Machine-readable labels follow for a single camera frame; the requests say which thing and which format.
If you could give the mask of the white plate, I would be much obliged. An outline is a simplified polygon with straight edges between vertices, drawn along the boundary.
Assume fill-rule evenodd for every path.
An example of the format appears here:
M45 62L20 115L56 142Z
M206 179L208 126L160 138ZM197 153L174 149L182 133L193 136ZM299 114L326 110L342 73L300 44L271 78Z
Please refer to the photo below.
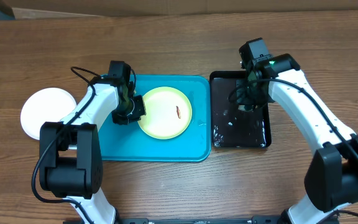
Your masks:
M21 109L21 126L33 139L40 139L44 122L58 122L71 113L76 101L61 88L44 88L30 96Z

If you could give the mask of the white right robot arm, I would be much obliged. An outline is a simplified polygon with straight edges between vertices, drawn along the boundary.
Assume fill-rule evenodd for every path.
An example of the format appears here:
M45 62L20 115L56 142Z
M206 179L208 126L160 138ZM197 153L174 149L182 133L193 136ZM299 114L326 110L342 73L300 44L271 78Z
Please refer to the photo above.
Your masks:
M290 55L274 57L261 38L240 49L246 77L228 96L245 111L278 103L300 130L312 153L304 179L306 194L272 218L274 223L338 223L358 202L358 134L324 104Z

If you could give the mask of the yellow plate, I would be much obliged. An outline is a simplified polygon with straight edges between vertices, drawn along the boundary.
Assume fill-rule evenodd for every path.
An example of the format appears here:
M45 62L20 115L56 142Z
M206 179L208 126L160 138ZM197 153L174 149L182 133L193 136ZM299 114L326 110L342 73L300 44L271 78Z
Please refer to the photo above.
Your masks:
M145 114L138 124L145 134L155 139L172 139L190 125L193 110L188 97L176 88L162 86L143 96Z

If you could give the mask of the green and yellow sponge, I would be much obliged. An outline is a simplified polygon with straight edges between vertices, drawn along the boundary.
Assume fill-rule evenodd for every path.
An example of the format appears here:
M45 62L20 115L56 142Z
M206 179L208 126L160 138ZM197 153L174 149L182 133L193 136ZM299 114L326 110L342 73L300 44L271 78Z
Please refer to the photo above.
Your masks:
M251 111L255 110L255 108L256 108L255 105L239 105L238 106L238 110L244 111L244 112L251 112Z

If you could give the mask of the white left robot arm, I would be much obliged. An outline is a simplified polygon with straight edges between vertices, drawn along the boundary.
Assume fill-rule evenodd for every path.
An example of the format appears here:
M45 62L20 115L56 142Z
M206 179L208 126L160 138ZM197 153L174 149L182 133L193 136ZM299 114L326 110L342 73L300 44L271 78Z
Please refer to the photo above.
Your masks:
M40 129L39 159L32 173L33 195L44 203L69 203L81 223L119 223L101 183L103 162L98 131L107 118L128 125L145 115L130 65L112 60L105 75L86 81L86 95L58 122Z

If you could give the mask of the teal plastic tray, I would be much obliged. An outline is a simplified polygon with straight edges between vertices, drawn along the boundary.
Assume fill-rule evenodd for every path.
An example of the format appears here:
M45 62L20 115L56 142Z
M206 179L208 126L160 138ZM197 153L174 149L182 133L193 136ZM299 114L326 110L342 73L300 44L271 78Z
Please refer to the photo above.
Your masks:
M172 139L155 139L138 123L118 125L108 116L98 131L102 159L106 161L200 162L211 152L211 103L207 79L190 75L137 76L136 93L169 86L190 100L193 110L189 126Z

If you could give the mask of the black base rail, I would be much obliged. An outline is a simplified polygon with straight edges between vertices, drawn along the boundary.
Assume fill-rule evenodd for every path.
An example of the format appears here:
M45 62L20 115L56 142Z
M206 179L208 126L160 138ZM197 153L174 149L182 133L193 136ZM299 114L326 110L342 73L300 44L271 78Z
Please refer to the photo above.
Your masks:
M213 219L164 219L149 220L147 218L120 218L113 224L285 224L289 221L280 215L257 215L252 218L213 218Z

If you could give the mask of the black water tray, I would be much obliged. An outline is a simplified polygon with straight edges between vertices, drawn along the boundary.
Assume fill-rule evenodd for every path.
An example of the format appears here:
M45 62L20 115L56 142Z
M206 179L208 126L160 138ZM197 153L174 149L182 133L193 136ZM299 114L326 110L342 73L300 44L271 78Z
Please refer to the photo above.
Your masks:
M245 71L215 71L209 76L211 134L214 147L266 148L272 143L269 109L244 111L228 96Z

